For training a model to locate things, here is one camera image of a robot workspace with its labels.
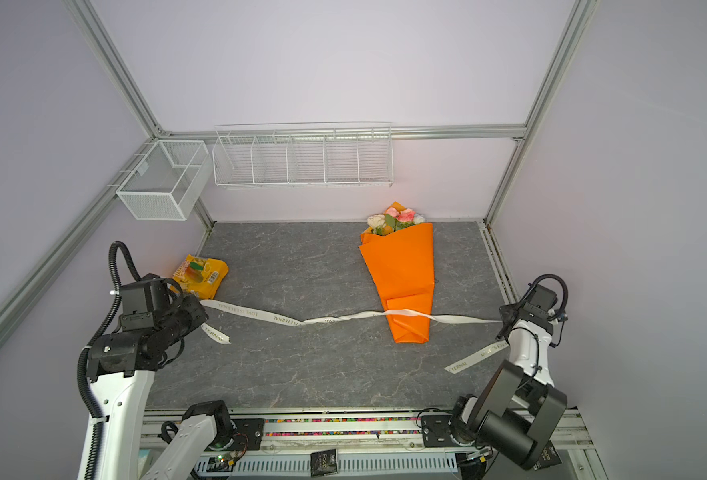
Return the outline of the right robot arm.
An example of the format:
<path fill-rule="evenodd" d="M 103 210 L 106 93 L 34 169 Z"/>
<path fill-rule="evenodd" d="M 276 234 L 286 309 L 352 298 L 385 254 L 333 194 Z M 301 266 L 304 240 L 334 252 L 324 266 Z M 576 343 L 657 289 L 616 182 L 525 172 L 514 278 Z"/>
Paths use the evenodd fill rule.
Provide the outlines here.
<path fill-rule="evenodd" d="M 535 467 L 567 410 L 567 395 L 555 387 L 547 360 L 566 305 L 545 309 L 521 300 L 501 308 L 497 339 L 509 347 L 509 359 L 481 394 L 457 400 L 449 422 L 455 441 L 489 446 L 525 470 Z"/>

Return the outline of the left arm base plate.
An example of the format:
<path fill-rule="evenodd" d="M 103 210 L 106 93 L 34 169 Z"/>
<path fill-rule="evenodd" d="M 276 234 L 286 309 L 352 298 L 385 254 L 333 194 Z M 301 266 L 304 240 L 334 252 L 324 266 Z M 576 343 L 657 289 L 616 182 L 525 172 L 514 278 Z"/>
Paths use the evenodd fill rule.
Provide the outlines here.
<path fill-rule="evenodd" d="M 258 451 L 261 449 L 266 426 L 265 418 L 236 418 L 232 420 L 234 427 L 231 437 L 216 439 L 208 447 L 211 452 L 224 451 Z"/>

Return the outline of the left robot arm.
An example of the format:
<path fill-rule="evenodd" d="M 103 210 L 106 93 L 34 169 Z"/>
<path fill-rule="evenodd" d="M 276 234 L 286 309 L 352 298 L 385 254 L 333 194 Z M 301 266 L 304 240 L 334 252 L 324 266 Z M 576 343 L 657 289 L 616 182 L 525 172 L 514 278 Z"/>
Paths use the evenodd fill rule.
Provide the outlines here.
<path fill-rule="evenodd" d="M 103 335 L 82 351 L 78 384 L 90 419 L 78 477 L 136 479 L 148 396 L 167 349 L 208 320 L 190 294 L 176 300 L 161 327 Z M 223 401 L 193 405 L 146 479 L 186 479 L 210 447 L 234 444 L 236 426 Z"/>

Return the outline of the orange wrapping paper sheet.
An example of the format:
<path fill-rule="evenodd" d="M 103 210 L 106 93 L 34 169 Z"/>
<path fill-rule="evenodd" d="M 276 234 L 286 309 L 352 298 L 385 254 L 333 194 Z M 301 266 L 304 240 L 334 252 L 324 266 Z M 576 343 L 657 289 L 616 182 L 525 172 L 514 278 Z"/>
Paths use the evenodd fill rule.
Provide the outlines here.
<path fill-rule="evenodd" d="M 411 309 L 431 314 L 435 295 L 435 242 L 433 225 L 397 222 L 387 210 L 405 207 L 391 204 L 385 214 L 387 227 L 383 234 L 367 230 L 361 234 L 359 252 L 375 282 L 383 310 Z M 397 344 L 425 344 L 429 341 L 431 320 L 405 316 L 387 316 L 393 341 Z"/>

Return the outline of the cream fake rose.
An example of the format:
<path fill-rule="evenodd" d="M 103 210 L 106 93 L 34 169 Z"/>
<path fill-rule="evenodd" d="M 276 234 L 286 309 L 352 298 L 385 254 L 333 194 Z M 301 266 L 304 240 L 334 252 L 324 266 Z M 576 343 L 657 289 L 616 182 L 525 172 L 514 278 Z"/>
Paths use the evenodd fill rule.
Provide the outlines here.
<path fill-rule="evenodd" d="M 371 231 L 371 233 L 375 235 L 383 234 L 383 230 L 387 227 L 385 214 L 369 216 L 369 218 L 367 218 L 367 225 L 369 225 L 369 231 Z"/>

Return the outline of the white ribbon gold lettering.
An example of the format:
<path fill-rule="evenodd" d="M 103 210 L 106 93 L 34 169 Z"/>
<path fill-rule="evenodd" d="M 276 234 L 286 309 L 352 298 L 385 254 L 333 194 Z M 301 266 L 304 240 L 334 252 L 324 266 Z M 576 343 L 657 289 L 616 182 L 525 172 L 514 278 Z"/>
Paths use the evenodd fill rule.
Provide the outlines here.
<path fill-rule="evenodd" d="M 283 325 L 283 326 L 289 326 L 289 327 L 303 327 L 303 326 L 310 326 L 310 325 L 315 325 L 315 324 L 338 323 L 338 322 L 351 321 L 351 320 L 387 317 L 390 315 L 405 316 L 409 319 L 419 318 L 419 319 L 431 320 L 431 321 L 435 321 L 437 323 L 449 324 L 449 325 L 499 323 L 499 320 L 479 319 L 479 318 L 469 317 L 469 316 L 459 316 L 459 315 L 437 315 L 437 316 L 435 316 L 435 315 L 429 315 L 429 314 L 417 312 L 417 311 L 411 310 L 411 309 L 387 310 L 385 312 L 363 311 L 363 312 L 359 312 L 356 314 L 340 316 L 340 317 L 327 316 L 327 317 L 319 317 L 319 318 L 313 318 L 313 319 L 300 321 L 300 320 L 297 320 L 297 319 L 294 319 L 294 318 L 291 318 L 291 317 L 288 317 L 285 315 L 277 314 L 274 312 L 267 312 L 264 310 L 243 307 L 243 306 L 239 306 L 239 305 L 235 305 L 235 304 L 231 304 L 231 303 L 227 303 L 227 302 L 223 302 L 223 301 L 213 300 L 213 299 L 202 300 L 201 304 L 204 307 L 212 308 L 212 309 L 218 310 L 219 312 L 224 312 L 227 314 L 231 314 L 231 315 L 235 315 L 235 316 L 239 316 L 239 317 L 243 317 L 243 318 L 259 320 L 259 321 L 263 321 L 263 322 L 269 322 L 269 323 Z M 499 352 L 505 351 L 507 348 L 509 348 L 509 343 L 507 343 L 507 341 L 505 341 L 505 340 L 499 340 L 499 341 L 493 342 L 492 344 L 489 344 L 488 346 L 481 348 L 481 350 L 447 366 L 445 368 L 445 370 L 447 370 L 447 372 L 449 372 L 451 374 L 458 374 L 459 372 L 469 369 L 469 368 L 471 368 L 471 366 L 477 365 L 477 364 L 481 363 L 483 360 L 486 360 L 487 358 L 490 358 L 491 356 L 493 356 Z"/>

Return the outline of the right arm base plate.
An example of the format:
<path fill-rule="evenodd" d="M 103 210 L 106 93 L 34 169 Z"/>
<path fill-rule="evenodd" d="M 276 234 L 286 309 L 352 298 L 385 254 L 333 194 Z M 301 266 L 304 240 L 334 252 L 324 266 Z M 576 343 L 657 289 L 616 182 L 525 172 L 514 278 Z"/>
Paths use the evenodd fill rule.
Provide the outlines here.
<path fill-rule="evenodd" d="M 461 419 L 443 411 L 419 412 L 415 418 L 427 448 L 481 448 L 485 443 Z"/>

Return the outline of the dark pink fake rose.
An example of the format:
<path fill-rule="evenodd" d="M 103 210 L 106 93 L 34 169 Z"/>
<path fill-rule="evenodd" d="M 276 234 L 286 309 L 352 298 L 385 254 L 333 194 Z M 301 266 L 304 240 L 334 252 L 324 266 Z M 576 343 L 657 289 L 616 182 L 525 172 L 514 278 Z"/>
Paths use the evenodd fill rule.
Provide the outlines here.
<path fill-rule="evenodd" d="M 413 223 L 413 220 L 415 220 L 415 211 L 405 208 L 399 212 L 399 215 L 395 219 L 397 219 L 397 222 L 403 224 Z"/>

